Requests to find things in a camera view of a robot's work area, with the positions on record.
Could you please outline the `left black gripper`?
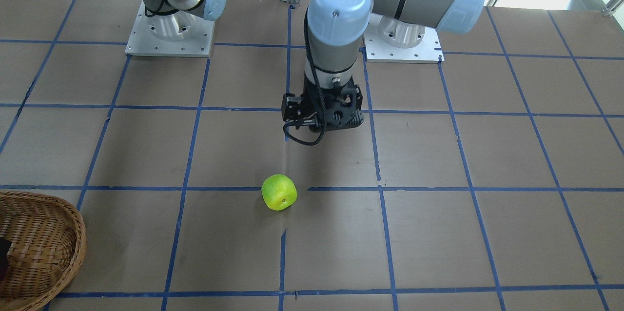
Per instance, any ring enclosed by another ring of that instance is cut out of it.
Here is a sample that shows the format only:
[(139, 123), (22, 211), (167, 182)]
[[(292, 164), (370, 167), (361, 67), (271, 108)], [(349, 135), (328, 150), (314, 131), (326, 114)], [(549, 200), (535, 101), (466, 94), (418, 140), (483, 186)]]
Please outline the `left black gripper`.
[[(326, 131), (357, 128), (363, 124), (364, 118), (361, 111), (363, 95), (353, 78), (350, 78), (344, 86), (322, 88), (321, 92), (325, 100)], [(314, 123), (308, 126), (310, 131), (321, 131), (322, 107), (318, 89), (314, 83), (306, 78), (301, 96), (284, 93), (281, 115), (284, 122), (304, 122), (312, 119)]]

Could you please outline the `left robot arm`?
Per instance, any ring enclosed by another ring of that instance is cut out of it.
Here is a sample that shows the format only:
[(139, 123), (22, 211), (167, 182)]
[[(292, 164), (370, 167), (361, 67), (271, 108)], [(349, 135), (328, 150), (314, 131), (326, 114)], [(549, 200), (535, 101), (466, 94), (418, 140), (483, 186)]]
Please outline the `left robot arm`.
[(300, 96), (284, 94), (281, 113), (285, 127), (306, 126), (314, 133), (325, 133), (363, 123), (363, 96), (353, 80), (353, 67), (372, 14), (465, 34), (475, 26), (485, 1), (311, 0), (303, 24), (303, 92)]

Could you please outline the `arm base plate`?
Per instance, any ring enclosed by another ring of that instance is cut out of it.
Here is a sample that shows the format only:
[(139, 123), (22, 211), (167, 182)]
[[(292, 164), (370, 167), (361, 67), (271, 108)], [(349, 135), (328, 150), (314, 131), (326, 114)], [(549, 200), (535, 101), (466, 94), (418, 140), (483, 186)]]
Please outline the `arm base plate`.
[(445, 61), (437, 31), (372, 14), (364, 33), (371, 62), (437, 64)]
[(141, 2), (125, 53), (137, 57), (209, 58), (215, 23), (178, 11), (150, 14)]

